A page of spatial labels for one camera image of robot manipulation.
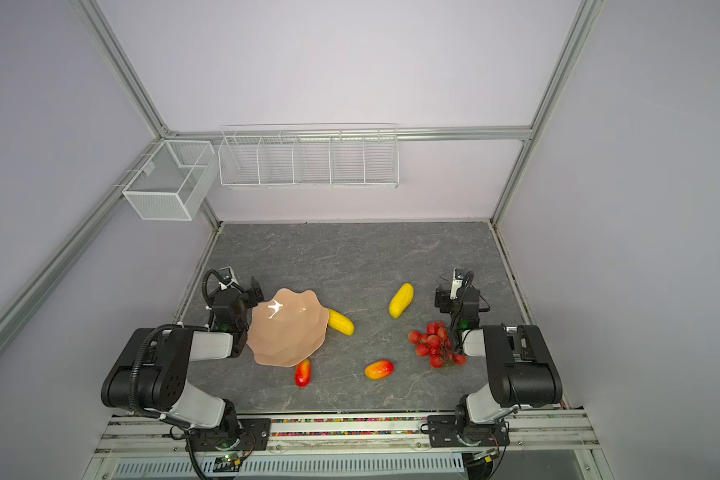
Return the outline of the red fake fruit cluster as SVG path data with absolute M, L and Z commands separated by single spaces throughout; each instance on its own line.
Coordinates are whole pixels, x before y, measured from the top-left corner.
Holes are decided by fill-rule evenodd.
M 408 341 L 415 347 L 419 357 L 426 357 L 432 368 L 465 365 L 467 357 L 457 354 L 450 341 L 449 331 L 443 322 L 428 323 L 423 331 L 411 330 Z

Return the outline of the peach wavy fruit bowl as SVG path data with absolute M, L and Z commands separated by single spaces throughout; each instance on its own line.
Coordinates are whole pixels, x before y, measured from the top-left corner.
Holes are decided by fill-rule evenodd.
M 294 367 L 323 345 L 328 320 L 314 291 L 282 288 L 252 310 L 247 346 L 259 365 Z

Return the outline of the smooth yellow fake fruit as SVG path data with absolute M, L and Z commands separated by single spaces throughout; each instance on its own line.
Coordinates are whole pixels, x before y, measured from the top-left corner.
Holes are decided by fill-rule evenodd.
M 414 299 L 414 287 L 411 283 L 403 284 L 392 297 L 388 313 L 393 319 L 398 319 L 410 306 Z

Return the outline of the red yellow fake mango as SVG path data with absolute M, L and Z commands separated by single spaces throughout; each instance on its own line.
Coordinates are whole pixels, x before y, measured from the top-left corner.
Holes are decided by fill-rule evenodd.
M 294 374 L 295 385 L 299 388 L 308 386 L 312 379 L 312 363 L 309 358 L 301 361 L 297 366 Z

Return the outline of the red orange fake mango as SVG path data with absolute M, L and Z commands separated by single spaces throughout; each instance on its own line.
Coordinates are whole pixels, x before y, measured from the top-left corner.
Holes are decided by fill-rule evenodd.
M 364 374 L 369 380 L 378 381 L 390 376 L 394 369 L 394 364 L 384 359 L 368 365 L 364 370 Z

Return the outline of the textured yellow fake fruit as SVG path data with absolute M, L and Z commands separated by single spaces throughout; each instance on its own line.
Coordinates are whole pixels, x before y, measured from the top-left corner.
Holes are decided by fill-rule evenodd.
M 355 332 L 354 323 L 345 315 L 329 309 L 328 326 L 345 336 L 352 336 Z

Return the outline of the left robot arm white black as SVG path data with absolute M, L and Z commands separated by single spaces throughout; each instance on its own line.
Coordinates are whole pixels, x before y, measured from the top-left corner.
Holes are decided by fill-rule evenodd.
M 209 318 L 204 325 L 165 324 L 134 331 L 101 388 L 109 408 L 127 410 L 181 431 L 186 450 L 237 452 L 245 458 L 263 451 L 270 424 L 242 420 L 232 401 L 213 396 L 187 379 L 193 362 L 239 357 L 247 343 L 249 311 L 262 303 L 260 283 L 239 285 L 234 277 L 210 270 L 219 285 L 203 299 Z

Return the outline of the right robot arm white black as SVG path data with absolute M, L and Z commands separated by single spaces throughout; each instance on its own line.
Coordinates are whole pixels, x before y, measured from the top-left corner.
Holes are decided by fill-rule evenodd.
M 481 325 L 480 292 L 439 287 L 434 305 L 451 317 L 456 354 L 484 361 L 487 383 L 464 395 L 452 414 L 431 415 L 426 432 L 434 448 L 495 447 L 510 443 L 509 417 L 561 402 L 562 381 L 540 329 L 534 325 Z

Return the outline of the small white mesh basket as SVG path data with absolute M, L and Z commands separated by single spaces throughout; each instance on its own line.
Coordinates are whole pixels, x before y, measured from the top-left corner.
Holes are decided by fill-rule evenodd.
M 217 176 L 211 142 L 163 140 L 126 183 L 123 194 L 143 220 L 191 221 Z

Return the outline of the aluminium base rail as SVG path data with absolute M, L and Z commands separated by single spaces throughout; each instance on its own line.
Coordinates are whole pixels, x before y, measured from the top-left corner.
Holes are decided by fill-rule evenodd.
M 457 436 L 454 427 L 428 424 L 436 412 L 382 412 L 347 414 L 253 414 L 241 423 L 249 431 L 236 448 L 259 456 L 306 453 L 424 453 L 436 447 L 442 435 L 446 451 L 481 451 L 496 446 L 508 450 L 593 450 L 602 445 L 583 410 L 523 410 L 504 419 L 488 441 Z

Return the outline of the aluminium frame post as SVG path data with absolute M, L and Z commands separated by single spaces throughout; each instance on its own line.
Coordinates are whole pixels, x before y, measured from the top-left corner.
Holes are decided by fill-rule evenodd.
M 156 138 L 167 138 L 171 134 L 170 128 L 150 98 L 98 2 L 71 0 L 68 4 L 82 22 L 87 34 L 149 131 Z

